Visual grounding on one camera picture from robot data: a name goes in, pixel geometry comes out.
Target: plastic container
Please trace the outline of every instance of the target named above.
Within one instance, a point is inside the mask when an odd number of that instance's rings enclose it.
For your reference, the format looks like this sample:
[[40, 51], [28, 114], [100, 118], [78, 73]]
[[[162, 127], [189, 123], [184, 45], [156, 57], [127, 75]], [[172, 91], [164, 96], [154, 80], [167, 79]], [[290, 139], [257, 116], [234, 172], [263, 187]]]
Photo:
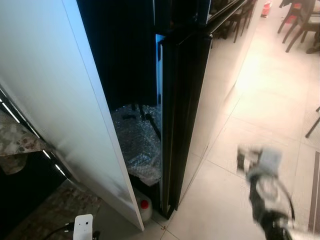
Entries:
[[152, 202], [150, 198], [148, 198], [146, 195], [138, 191], [137, 189], [133, 189], [136, 203], [139, 207], [139, 212], [142, 218], [142, 222], [147, 222], [151, 219], [152, 216]]

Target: black door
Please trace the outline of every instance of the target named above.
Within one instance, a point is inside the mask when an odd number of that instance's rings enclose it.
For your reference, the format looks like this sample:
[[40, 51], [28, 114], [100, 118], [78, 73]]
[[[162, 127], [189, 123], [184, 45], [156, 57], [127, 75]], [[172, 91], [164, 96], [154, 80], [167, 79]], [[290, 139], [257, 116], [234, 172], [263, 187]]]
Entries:
[[161, 43], [162, 212], [178, 208], [212, 37], [177, 33]]

